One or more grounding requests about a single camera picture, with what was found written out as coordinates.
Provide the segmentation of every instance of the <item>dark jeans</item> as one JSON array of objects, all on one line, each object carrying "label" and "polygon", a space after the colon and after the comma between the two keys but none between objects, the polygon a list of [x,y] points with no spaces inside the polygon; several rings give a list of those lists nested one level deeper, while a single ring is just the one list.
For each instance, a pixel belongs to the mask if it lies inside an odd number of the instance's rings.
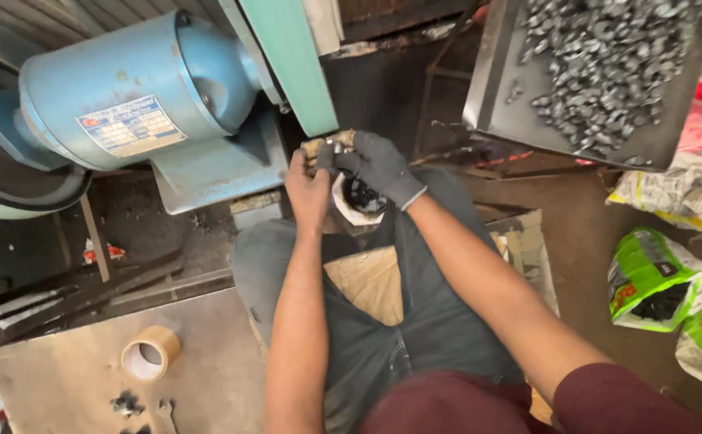
[{"label": "dark jeans", "polygon": [[[458,181],[438,170],[416,172],[429,194],[495,250],[488,230]],[[281,285],[295,245],[292,222],[271,220],[241,232],[232,265],[236,286],[260,335],[270,344]],[[491,328],[445,281],[413,220],[389,203],[367,249],[396,247],[404,321],[387,327],[360,311],[324,273],[329,329],[327,432],[350,432],[392,385],[413,373],[454,369],[495,384],[519,384],[523,374]],[[348,235],[325,235],[322,261],[356,253]]]}]

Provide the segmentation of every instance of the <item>hand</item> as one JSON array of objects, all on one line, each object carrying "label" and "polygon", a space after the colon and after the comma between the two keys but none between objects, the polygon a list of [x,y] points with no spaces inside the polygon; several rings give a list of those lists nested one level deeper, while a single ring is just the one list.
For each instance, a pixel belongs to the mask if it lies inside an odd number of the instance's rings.
[{"label": "hand", "polygon": [[336,166],[351,171],[373,190],[394,201],[401,210],[407,210],[426,192],[426,185],[413,176],[390,140],[375,133],[357,131],[353,145],[354,152],[335,157]]},{"label": "hand", "polygon": [[298,235],[321,235],[329,205],[329,170],[332,167],[333,147],[325,144],[318,152],[316,176],[306,174],[306,153],[298,149],[289,163],[289,173],[284,181],[295,213]]}]

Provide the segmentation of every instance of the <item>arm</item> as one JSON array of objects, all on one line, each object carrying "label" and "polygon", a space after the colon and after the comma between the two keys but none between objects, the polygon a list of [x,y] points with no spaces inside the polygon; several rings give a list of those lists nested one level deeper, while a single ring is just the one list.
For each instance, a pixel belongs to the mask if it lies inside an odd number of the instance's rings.
[{"label": "arm", "polygon": [[426,187],[410,173],[393,143],[358,131],[354,147],[356,152],[338,155],[336,164],[410,213],[447,281],[495,331],[549,402],[573,370],[610,362],[560,321],[499,255],[424,194]]},{"label": "arm", "polygon": [[302,152],[296,152],[285,180],[297,238],[273,320],[265,372],[265,432],[324,432],[328,333],[321,253],[329,172],[319,169],[308,179],[303,162]]},{"label": "arm", "polygon": [[447,281],[495,331],[549,402],[572,371],[586,364],[611,363],[560,321],[515,269],[430,196],[422,195],[407,212]]}]

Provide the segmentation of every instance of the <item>workbench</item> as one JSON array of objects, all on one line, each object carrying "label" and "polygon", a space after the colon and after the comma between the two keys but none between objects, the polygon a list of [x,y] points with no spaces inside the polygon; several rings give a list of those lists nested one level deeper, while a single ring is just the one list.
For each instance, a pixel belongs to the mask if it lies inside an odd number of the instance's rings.
[{"label": "workbench", "polygon": [[[131,379],[121,351],[162,325],[180,357],[152,384]],[[130,389],[146,407],[125,420],[109,404]],[[180,434],[261,431],[265,365],[238,291],[231,288],[0,348],[0,396],[16,434],[167,431],[158,401],[174,403]]]}]

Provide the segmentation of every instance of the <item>blue electric motor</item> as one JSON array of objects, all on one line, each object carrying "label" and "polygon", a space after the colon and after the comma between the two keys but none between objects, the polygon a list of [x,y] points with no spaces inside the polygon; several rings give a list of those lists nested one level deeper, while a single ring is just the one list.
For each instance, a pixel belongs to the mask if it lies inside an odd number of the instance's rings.
[{"label": "blue electric motor", "polygon": [[113,170],[236,134],[261,88],[237,39],[178,11],[30,58],[14,120],[35,147]]}]

